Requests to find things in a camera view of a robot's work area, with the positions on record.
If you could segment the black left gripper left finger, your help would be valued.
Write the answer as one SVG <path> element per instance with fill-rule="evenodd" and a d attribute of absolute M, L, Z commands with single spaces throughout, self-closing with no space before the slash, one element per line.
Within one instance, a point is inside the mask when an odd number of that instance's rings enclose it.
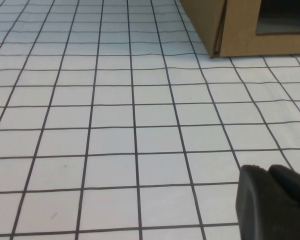
<path fill-rule="evenodd" d="M 300 205 L 268 170 L 241 167 L 235 209 L 243 240 L 300 240 Z"/>

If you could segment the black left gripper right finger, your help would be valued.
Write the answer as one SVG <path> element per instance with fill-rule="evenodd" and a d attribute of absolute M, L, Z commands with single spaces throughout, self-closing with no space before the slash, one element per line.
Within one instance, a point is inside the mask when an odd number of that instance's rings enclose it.
<path fill-rule="evenodd" d="M 300 174 L 278 164 L 271 165 L 268 172 L 300 206 Z"/>

